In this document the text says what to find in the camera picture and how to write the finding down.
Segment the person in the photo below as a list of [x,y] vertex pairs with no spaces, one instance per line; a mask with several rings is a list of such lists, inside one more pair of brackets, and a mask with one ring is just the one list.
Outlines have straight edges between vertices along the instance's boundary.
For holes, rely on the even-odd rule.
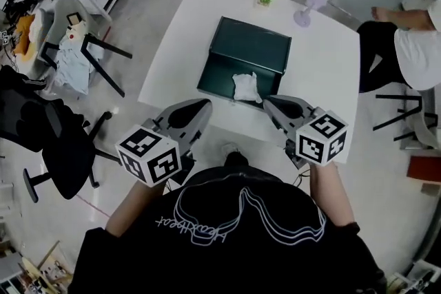
[[86,233],[69,293],[386,293],[335,164],[311,166],[309,197],[234,144],[223,151],[223,167],[165,195],[136,182],[106,228]]
[[[363,23],[357,31],[360,92],[391,82],[428,90],[441,82],[441,0],[427,10],[372,8],[372,15],[376,21]],[[377,54],[382,60],[369,72]]]

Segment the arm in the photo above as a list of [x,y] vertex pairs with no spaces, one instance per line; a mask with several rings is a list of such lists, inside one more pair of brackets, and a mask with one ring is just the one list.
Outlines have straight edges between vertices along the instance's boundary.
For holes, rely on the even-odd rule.
[[312,199],[337,227],[355,222],[337,166],[333,162],[326,167],[312,165],[309,182]]
[[372,8],[372,16],[379,22],[392,22],[400,28],[420,31],[436,31],[427,10],[392,11]]
[[162,196],[164,186],[165,183],[161,183],[154,187],[148,187],[140,181],[135,182],[125,199],[109,218],[105,230],[118,238],[122,236],[144,208]]

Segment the hand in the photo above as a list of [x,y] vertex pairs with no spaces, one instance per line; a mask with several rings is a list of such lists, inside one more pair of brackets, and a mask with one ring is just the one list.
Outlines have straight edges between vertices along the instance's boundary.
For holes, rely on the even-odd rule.
[[374,6],[372,8],[372,17],[375,19],[375,21],[389,22],[389,10]]

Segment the black office chair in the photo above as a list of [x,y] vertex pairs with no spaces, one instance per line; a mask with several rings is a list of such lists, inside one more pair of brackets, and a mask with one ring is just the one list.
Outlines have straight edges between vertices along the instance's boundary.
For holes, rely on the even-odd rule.
[[89,122],[84,116],[74,114],[61,99],[47,101],[35,91],[44,88],[44,83],[31,81],[17,74],[11,67],[0,70],[0,137],[38,152],[43,150],[47,173],[33,178],[23,170],[23,177],[31,199],[38,202],[35,187],[52,179],[60,194],[73,198],[89,178],[94,188],[92,165],[95,156],[114,160],[119,158],[95,148],[93,140],[104,121],[112,117],[104,113],[89,135],[84,128]]

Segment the white table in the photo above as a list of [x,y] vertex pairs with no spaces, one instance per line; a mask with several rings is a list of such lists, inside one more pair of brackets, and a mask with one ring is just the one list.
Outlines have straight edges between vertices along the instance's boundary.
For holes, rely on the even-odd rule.
[[183,0],[156,52],[139,101],[164,109],[187,99],[208,98],[214,106],[211,125],[284,147],[286,138],[264,112],[196,88],[221,17],[251,23],[292,37],[278,94],[303,98],[343,118],[349,124],[347,142],[336,161],[346,162],[358,100],[358,34],[317,12],[312,12],[309,28],[300,28],[293,14],[304,6],[290,0],[274,0],[267,10],[255,8],[254,2]]

